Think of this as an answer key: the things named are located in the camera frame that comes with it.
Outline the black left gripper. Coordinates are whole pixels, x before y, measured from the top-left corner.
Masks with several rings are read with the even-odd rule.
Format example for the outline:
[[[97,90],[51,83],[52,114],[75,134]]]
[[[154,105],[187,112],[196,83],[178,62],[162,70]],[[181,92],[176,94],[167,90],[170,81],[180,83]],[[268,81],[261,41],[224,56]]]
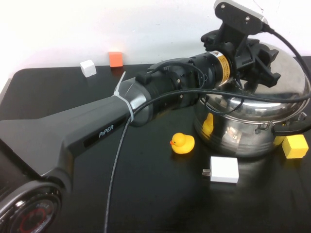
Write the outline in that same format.
[[[271,88],[277,84],[280,79],[280,74],[272,73],[265,65],[255,64],[255,55],[264,64],[270,64],[276,59],[278,50],[270,49],[269,47],[258,47],[254,49],[253,52],[252,49],[258,44],[258,39],[244,39],[238,47],[230,53],[230,77],[235,80],[244,80]]]

